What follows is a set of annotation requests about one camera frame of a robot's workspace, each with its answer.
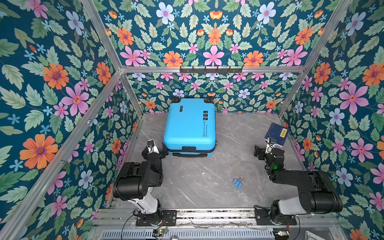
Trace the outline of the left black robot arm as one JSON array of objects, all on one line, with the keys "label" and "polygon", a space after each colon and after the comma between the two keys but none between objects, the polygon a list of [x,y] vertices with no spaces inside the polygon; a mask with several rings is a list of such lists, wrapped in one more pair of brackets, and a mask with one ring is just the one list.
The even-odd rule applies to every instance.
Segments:
[{"label": "left black robot arm", "polygon": [[161,204],[151,195],[149,188],[162,185],[162,159],[167,155],[165,144],[158,149],[154,141],[149,140],[142,151],[144,161],[124,163],[114,183],[114,198],[134,204],[138,209],[137,216],[143,220],[159,221],[163,218]]}]

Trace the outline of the metal hook rail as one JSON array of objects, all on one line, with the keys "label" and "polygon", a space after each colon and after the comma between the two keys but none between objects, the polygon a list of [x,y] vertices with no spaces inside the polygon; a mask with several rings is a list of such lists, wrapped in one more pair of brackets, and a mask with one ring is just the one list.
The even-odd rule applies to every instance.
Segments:
[{"label": "metal hook rail", "polygon": [[242,73],[242,67],[180,67],[179,72],[182,74],[236,74]]}]

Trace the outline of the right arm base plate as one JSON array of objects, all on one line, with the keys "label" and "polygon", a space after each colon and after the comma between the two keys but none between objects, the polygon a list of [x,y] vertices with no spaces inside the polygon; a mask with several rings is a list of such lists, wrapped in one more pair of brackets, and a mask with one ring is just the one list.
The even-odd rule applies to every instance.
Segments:
[{"label": "right arm base plate", "polygon": [[258,226],[296,226],[298,224],[294,215],[281,215],[278,210],[255,208],[254,213]]}]

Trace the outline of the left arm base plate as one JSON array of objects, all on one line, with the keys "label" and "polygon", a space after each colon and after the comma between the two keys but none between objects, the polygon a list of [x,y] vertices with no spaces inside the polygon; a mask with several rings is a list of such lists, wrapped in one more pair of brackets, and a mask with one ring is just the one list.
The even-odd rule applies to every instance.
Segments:
[{"label": "left arm base plate", "polygon": [[176,225],[178,211],[176,210],[160,210],[153,214],[142,214],[137,210],[134,216],[137,218],[137,227],[174,227]]}]

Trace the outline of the blue binder clip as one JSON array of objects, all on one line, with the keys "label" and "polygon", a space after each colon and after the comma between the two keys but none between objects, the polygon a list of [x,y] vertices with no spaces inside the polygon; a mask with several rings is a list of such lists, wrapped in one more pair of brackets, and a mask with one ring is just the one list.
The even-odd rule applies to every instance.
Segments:
[{"label": "blue binder clip", "polygon": [[243,177],[240,177],[239,179],[234,179],[233,180],[233,185],[238,188],[238,189],[241,189],[243,187],[243,184],[242,184],[242,180],[244,178]]}]

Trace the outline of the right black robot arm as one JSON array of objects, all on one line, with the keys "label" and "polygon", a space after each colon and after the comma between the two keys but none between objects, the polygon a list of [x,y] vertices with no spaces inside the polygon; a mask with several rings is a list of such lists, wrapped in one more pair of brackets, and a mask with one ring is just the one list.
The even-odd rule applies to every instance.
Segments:
[{"label": "right black robot arm", "polygon": [[296,215],[340,213],[343,202],[327,174],[322,171],[286,170],[285,151],[268,143],[266,148],[255,146],[254,156],[265,162],[271,182],[296,187],[296,197],[275,200],[269,209],[255,206],[256,220],[275,225],[295,225]]}]

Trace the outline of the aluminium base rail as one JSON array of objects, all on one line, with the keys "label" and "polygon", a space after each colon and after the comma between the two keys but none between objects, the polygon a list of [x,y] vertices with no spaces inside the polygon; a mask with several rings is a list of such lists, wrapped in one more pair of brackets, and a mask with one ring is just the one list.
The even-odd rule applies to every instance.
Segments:
[{"label": "aluminium base rail", "polygon": [[139,223],[140,227],[158,227],[161,221],[170,227],[255,227],[255,228],[338,228],[339,221],[332,214],[289,215],[270,219],[270,212],[260,208],[165,209],[158,221],[149,215],[133,215],[133,209],[100,210],[94,227],[121,227]]}]

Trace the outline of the dark blue book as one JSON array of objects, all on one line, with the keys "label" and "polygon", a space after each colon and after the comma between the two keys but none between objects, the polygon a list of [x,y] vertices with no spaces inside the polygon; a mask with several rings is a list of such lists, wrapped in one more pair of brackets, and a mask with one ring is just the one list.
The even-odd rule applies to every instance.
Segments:
[{"label": "dark blue book", "polygon": [[265,140],[266,141],[275,140],[274,143],[278,147],[283,147],[289,134],[290,134],[289,128],[272,123],[267,131],[267,134],[265,135]]}]

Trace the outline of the blue suitcase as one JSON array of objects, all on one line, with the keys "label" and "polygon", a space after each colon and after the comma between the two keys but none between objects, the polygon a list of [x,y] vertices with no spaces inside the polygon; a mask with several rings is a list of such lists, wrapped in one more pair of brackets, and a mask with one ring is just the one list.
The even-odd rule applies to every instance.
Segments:
[{"label": "blue suitcase", "polygon": [[214,98],[173,97],[165,127],[164,144],[171,156],[212,156],[217,146]]}]

